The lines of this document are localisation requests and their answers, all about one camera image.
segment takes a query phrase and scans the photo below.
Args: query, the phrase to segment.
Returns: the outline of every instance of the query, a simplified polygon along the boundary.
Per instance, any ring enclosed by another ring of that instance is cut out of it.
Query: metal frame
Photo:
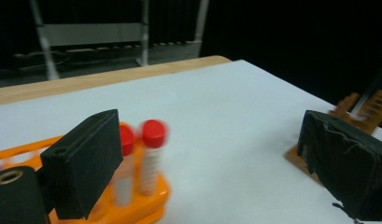
[[[142,18],[139,23],[103,24],[45,24],[37,0],[30,0],[35,28],[47,66],[47,79],[60,78],[50,47],[98,43],[140,41],[142,53],[137,63],[148,65],[149,54],[149,0],[142,0]]]

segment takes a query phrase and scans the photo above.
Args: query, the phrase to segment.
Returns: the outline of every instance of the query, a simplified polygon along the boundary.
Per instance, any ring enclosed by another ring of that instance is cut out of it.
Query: black curtain
[[[210,0],[200,56],[209,55],[246,60],[336,105],[382,67],[382,1]]]

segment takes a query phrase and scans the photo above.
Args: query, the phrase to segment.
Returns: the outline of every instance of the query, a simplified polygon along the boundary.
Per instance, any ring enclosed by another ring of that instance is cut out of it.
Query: red cap
[[[128,125],[120,126],[121,155],[123,157],[133,153],[135,137],[133,130]]]
[[[142,126],[142,140],[147,147],[158,148],[164,143],[166,128],[164,123],[149,119]]]

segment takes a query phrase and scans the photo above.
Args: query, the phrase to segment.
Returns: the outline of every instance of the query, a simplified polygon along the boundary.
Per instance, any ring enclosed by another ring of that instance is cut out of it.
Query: white tabletop
[[[161,223],[353,223],[284,158],[305,110],[333,106],[244,61],[0,105],[0,150],[113,108],[135,127],[170,127],[161,168],[172,194]]]

